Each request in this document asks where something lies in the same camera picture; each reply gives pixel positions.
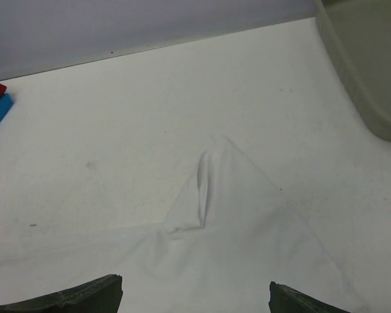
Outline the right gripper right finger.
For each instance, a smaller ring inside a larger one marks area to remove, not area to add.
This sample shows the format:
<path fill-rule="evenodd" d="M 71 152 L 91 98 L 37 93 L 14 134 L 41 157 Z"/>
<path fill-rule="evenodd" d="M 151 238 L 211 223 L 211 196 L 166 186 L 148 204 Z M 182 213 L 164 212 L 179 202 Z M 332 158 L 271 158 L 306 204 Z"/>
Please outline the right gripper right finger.
<path fill-rule="evenodd" d="M 283 284 L 271 282 L 269 289 L 271 313 L 349 313 Z"/>

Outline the white t shirt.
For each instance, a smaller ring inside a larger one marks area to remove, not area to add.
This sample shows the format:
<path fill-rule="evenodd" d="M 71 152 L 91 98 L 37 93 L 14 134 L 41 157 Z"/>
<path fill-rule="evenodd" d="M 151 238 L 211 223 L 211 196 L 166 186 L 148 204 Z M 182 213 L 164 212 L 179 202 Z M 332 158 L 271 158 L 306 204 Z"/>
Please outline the white t shirt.
<path fill-rule="evenodd" d="M 0 305 L 107 274 L 123 278 L 121 312 L 268 312 L 271 282 L 366 310 L 297 210 L 225 139 L 161 223 L 1 244 Z"/>

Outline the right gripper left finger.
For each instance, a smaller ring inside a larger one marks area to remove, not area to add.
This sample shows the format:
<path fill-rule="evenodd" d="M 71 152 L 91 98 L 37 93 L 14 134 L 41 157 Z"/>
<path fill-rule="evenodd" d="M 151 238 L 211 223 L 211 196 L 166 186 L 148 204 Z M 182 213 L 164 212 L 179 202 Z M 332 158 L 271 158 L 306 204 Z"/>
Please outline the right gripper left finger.
<path fill-rule="evenodd" d="M 0 305 L 0 312 L 117 312 L 122 283 L 122 276 L 110 274 L 73 288 Z"/>

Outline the grey plastic tray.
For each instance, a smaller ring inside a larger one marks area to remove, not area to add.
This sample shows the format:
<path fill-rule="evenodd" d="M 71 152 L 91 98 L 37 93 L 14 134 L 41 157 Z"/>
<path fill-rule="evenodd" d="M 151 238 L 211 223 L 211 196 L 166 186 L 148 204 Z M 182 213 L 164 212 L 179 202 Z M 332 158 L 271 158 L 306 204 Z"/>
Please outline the grey plastic tray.
<path fill-rule="evenodd" d="M 364 124 L 391 142 L 391 1 L 316 1 L 315 21 Z"/>

